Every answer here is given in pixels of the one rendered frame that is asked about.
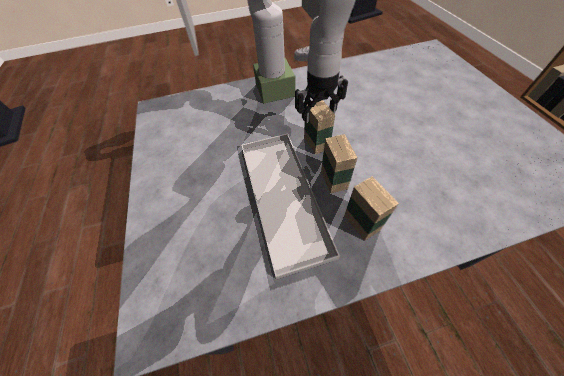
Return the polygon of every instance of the rectangular tray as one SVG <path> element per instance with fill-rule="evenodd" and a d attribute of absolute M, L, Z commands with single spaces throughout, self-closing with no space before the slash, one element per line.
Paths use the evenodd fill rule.
<path fill-rule="evenodd" d="M 288 135 L 241 146 L 274 277 L 339 258 Z"/>

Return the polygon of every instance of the electrical outlet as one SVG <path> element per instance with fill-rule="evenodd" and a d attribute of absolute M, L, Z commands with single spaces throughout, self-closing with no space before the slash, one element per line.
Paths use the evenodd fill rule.
<path fill-rule="evenodd" d="M 167 6 L 173 6 L 174 2 L 172 2 L 172 0 L 165 0 Z"/>

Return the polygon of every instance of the gray mat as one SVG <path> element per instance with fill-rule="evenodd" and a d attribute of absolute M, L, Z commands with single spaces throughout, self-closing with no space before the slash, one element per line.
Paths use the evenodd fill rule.
<path fill-rule="evenodd" d="M 295 70 L 297 87 L 306 68 Z M 115 375 L 144 374 L 564 226 L 564 137 L 434 40 L 344 59 L 334 135 L 358 163 L 331 195 L 294 100 L 254 79 L 140 102 Z M 288 134 L 340 258 L 266 271 L 237 148 Z M 375 177 L 399 202 L 364 242 L 343 219 Z"/>

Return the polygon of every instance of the wooden frame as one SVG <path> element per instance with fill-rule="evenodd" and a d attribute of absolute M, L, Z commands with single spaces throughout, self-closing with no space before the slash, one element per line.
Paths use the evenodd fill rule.
<path fill-rule="evenodd" d="M 548 75 L 550 70 L 554 67 L 558 67 L 564 64 L 564 47 L 556 54 L 556 56 L 548 63 L 544 70 L 539 74 L 539 76 L 531 83 L 531 85 L 525 90 L 525 93 L 521 95 L 521 99 L 525 100 L 537 110 L 542 112 L 544 115 L 549 117 L 552 121 L 558 124 L 560 127 L 564 128 L 564 120 L 553 115 L 549 110 L 539 105 L 534 99 L 529 95 L 530 93 L 542 82 L 542 80 Z"/>

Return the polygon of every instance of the wooden box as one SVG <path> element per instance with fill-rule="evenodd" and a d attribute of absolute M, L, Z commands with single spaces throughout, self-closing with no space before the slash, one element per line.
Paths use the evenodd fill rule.
<path fill-rule="evenodd" d="M 333 135 L 335 113 L 325 101 L 319 101 L 309 110 L 309 121 L 304 129 L 304 142 L 308 150 L 320 154 L 325 147 L 325 139 Z"/>
<path fill-rule="evenodd" d="M 325 140 L 323 176 L 331 193 L 347 190 L 352 180 L 357 156 L 345 135 Z"/>
<path fill-rule="evenodd" d="M 346 215 L 364 240 L 378 233 L 398 202 L 374 177 L 354 187 Z"/>

